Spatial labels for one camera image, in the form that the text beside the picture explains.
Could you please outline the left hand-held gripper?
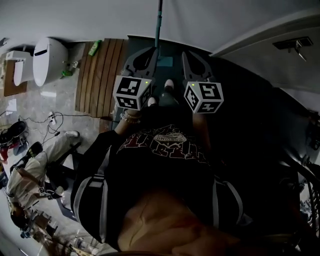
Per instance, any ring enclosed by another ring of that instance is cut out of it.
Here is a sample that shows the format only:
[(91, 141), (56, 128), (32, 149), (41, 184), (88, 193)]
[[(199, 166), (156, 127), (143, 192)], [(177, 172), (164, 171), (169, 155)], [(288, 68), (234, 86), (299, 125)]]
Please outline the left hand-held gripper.
[(128, 57), (125, 69), (114, 82), (113, 98), (117, 107), (136, 111), (143, 108), (152, 95), (158, 53), (158, 48), (147, 47)]

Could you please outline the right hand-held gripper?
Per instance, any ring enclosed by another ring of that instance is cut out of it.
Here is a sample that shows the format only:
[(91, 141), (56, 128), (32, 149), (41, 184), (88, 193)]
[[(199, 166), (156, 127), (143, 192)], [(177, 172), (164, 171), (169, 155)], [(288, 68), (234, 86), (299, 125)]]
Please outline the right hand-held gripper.
[(200, 55), (182, 53), (184, 99), (194, 114), (214, 114), (224, 102), (222, 85), (216, 82), (211, 66)]

